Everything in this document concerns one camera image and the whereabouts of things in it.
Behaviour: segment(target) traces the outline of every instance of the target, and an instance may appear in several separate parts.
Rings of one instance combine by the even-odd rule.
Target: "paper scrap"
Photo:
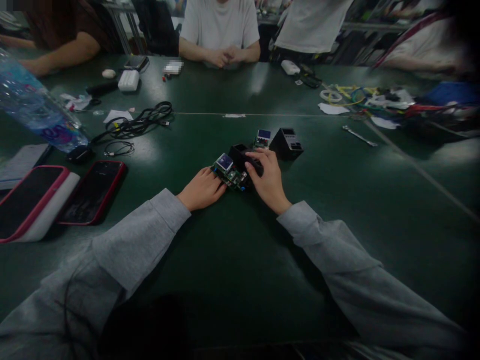
[[[350,110],[348,110],[345,107],[332,106],[332,105],[325,104],[323,102],[319,103],[318,107],[327,115],[340,115],[340,114],[345,114],[350,112]]]
[[[103,121],[103,123],[106,124],[106,123],[108,123],[111,120],[116,119],[116,118],[125,118],[128,121],[133,121],[133,119],[134,119],[132,117],[132,114],[130,114],[128,111],[112,110],[112,111],[110,111],[110,113],[108,114],[106,119]],[[124,119],[119,119],[119,120],[115,121],[115,123],[117,123],[117,124],[123,124],[123,122],[124,122]]]
[[[245,114],[226,114],[224,118],[229,118],[229,119],[238,119],[238,118],[246,118],[247,116]]]
[[[83,111],[87,108],[88,105],[90,105],[90,102],[92,101],[92,96],[91,95],[88,95],[88,96],[81,96],[80,98],[74,98],[73,96],[70,96],[68,94],[63,94],[63,95],[67,95],[69,96],[70,98],[73,98],[73,99],[66,99],[66,100],[69,100],[68,104],[65,105],[65,107],[68,109],[68,110],[72,110],[72,111]]]
[[[373,123],[377,125],[379,128],[384,128],[389,130],[395,130],[400,126],[400,124],[397,124],[393,121],[382,119],[381,117],[372,116],[371,121],[373,121]]]
[[[27,145],[0,170],[0,190],[11,190],[29,173],[49,145]]]
[[[68,94],[62,94],[62,95],[60,95],[60,97],[64,100],[68,100],[68,101],[77,100],[76,97],[73,97],[72,95],[68,95]]]

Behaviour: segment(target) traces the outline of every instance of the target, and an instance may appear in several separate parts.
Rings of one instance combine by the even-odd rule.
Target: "white power adapter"
[[[290,60],[283,60],[281,62],[281,67],[283,68],[283,70],[285,70],[288,76],[300,74],[300,68]]]
[[[121,92],[134,92],[139,87],[140,73],[137,70],[125,70],[118,82]]]

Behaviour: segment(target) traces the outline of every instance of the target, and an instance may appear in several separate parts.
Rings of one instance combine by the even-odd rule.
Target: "chair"
[[[148,50],[158,55],[178,57],[179,35],[174,29],[167,3],[157,0],[132,0],[132,2]]]

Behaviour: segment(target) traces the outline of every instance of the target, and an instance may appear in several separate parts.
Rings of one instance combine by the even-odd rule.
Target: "yellow wire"
[[[360,103],[363,103],[364,101],[365,101],[365,99],[363,98],[360,101],[352,102],[352,103],[349,103],[349,104],[334,104],[334,103],[332,103],[332,92],[330,91],[330,93],[328,94],[328,102],[330,103],[331,106],[337,106],[337,107],[352,106],[352,105],[358,105]]]

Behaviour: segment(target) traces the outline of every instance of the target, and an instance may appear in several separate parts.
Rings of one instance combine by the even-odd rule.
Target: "smartphone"
[[[63,166],[39,166],[0,202],[0,243],[21,238],[69,177]]]
[[[73,192],[58,223],[93,225],[105,211],[127,166],[121,161],[97,161]]]
[[[125,64],[125,69],[128,70],[137,70],[140,72],[145,65],[147,65],[149,58],[146,56],[134,56],[131,57]]]

